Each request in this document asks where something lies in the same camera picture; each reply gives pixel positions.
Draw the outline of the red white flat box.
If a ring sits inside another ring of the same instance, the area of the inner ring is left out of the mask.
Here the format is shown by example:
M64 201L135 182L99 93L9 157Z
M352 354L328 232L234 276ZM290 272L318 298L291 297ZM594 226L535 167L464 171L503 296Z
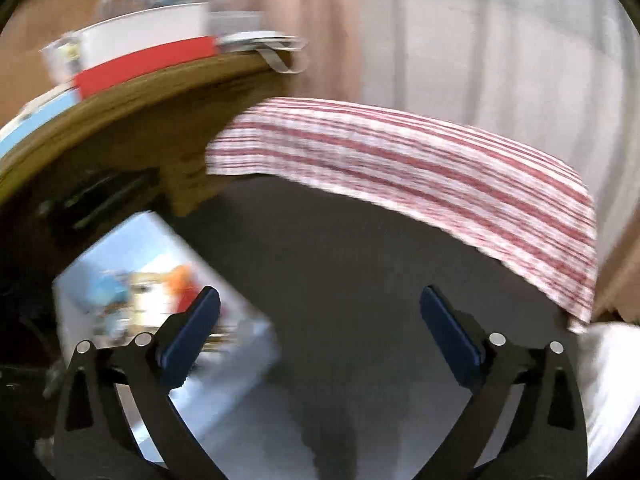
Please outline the red white flat box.
M208 31L208 5L180 3L108 18L41 49L56 84L83 99L164 68L218 53Z

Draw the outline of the white sheer curtain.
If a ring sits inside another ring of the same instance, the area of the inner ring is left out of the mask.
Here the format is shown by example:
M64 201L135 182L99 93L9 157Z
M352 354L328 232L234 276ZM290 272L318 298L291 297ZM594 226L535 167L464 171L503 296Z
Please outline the white sheer curtain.
M361 0L360 16L363 102L564 160L608 256L639 198L639 35L618 0Z

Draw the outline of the pink curtain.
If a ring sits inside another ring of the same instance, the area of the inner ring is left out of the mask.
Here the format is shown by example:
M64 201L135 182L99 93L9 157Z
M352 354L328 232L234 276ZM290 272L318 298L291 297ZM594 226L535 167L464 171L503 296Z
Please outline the pink curtain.
M308 41L299 96L357 101L361 96L361 0L209 0L216 9L256 11L265 29Z
M593 319L639 322L639 209L600 270Z

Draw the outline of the pink curtain left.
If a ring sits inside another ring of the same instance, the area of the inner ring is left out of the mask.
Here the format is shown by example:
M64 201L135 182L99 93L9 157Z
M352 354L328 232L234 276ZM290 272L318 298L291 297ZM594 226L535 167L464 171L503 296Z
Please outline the pink curtain left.
M308 41L299 96L357 101L361 96L361 0L209 0L216 9L256 11L265 29Z

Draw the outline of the white bed quilt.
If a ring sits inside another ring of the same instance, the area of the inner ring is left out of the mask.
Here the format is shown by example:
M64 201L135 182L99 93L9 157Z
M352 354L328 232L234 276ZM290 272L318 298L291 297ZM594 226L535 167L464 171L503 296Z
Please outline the white bed quilt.
M577 342L587 471L593 474L613 452L639 409L639 327L594 323L578 335Z

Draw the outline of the white paper bag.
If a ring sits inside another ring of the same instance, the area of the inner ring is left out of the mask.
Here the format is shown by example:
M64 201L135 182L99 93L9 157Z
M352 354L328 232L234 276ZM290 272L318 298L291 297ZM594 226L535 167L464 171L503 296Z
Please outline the white paper bag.
M307 40L302 37L274 30L234 32L216 39L221 52L258 53L272 70L281 75L299 75L307 69L307 44Z

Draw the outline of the light blue paper box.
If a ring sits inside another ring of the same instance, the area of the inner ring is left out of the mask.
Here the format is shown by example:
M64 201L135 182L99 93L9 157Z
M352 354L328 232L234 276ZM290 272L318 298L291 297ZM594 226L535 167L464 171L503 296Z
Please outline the light blue paper box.
M190 266L198 291L219 292L213 333L170 400L209 455L230 438L218 425L280 356L268 318L254 308L154 212L139 212L83 252L52 283L58 338L66 359L85 339L104 348L155 332L180 301L166 274Z

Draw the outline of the red white checkered cloth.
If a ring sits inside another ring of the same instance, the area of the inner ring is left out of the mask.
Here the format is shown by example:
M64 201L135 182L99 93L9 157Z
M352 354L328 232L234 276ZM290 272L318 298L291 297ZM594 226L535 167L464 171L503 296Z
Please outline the red white checkered cloth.
M216 177L266 174L440 229L500 261L563 309L592 318L593 201L562 160L505 136L390 108L273 98L211 140Z

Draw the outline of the orange pompom ball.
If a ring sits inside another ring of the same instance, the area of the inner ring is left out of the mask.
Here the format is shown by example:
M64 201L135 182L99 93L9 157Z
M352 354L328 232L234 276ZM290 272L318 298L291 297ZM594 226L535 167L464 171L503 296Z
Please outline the orange pompom ball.
M198 283L190 266L182 264L176 266L166 274L169 290L179 299L191 301L198 294Z

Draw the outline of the wooden desk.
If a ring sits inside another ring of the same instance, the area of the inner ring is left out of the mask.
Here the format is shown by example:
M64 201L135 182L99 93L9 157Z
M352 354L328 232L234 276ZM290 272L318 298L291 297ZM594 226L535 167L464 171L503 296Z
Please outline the wooden desk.
M205 151L252 106L286 96L293 75L272 70L255 52L218 53L159 70L83 99L70 86L43 107L43 122L13 131L1 157L1 209L24 217L47 200L83 188L124 184L138 202L166 196L178 216L220 192Z

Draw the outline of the pink curtain right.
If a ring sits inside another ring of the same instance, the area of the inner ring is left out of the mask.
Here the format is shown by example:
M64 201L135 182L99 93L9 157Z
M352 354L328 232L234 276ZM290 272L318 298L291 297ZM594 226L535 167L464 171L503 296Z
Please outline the pink curtain right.
M593 319L639 322L639 209L600 270Z

